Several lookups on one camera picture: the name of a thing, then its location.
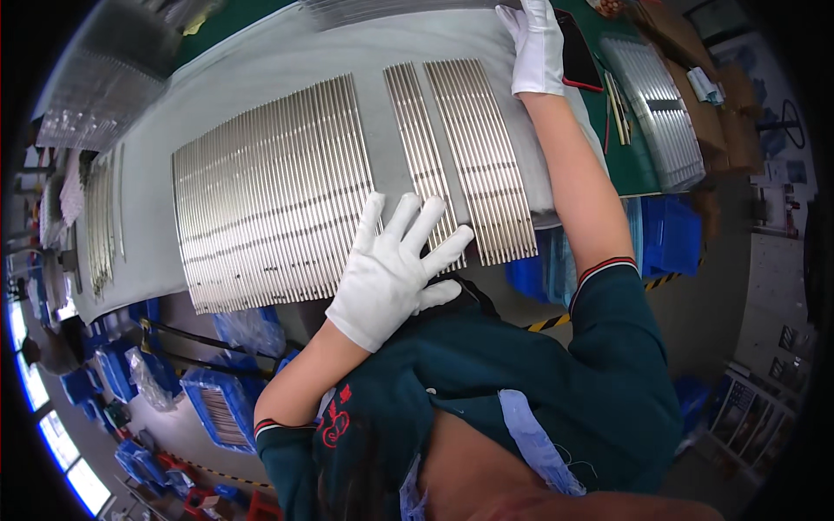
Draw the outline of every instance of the plastic packaging sheet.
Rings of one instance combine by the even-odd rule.
[[[177,403],[183,400],[183,394],[176,397],[173,393],[163,389],[142,358],[139,348],[131,348],[124,354],[130,365],[130,382],[136,385],[139,394],[150,403],[154,410],[160,413],[170,413],[177,410]]]
[[[287,345],[284,329],[266,319],[261,308],[244,309],[212,316],[218,335],[232,347],[242,347],[251,355],[280,358]]]
[[[300,0],[313,14],[319,30],[365,22],[397,14],[446,9],[491,9],[499,0]]]

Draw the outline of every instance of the stainless steel rod panel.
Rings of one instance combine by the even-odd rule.
[[[334,295],[374,188],[350,75],[222,123],[171,165],[198,313]]]

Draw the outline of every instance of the white glove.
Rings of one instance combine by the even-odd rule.
[[[565,95],[562,48],[565,37],[548,0],[521,0],[524,11],[495,6],[515,40],[512,92]]]
[[[460,257],[474,237],[470,227],[460,226],[434,251],[420,258],[420,250],[446,209],[443,199],[429,198],[405,233],[420,209],[420,198],[406,193],[388,226],[375,237],[384,205],[382,193],[368,195],[339,289],[325,312],[339,331],[371,353],[376,353],[410,315],[447,303],[460,294],[460,284],[454,280],[427,288],[425,285]]]

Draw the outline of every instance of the stool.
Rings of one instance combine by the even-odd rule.
[[[252,493],[252,502],[249,504],[246,521],[282,521],[283,519],[281,507],[274,499],[258,490]]]

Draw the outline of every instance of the clear plastic wrap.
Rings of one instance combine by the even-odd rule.
[[[253,356],[281,358],[284,355],[287,341],[272,308],[215,313],[213,318],[218,336],[232,347],[240,346]]]
[[[129,349],[124,356],[128,359],[130,365],[131,383],[136,385],[139,394],[150,403],[151,407],[160,413],[170,413],[177,410],[177,404],[182,401],[183,394],[180,393],[174,397],[173,393],[166,391],[157,383],[156,378],[153,377],[150,368],[142,358],[139,348]]]

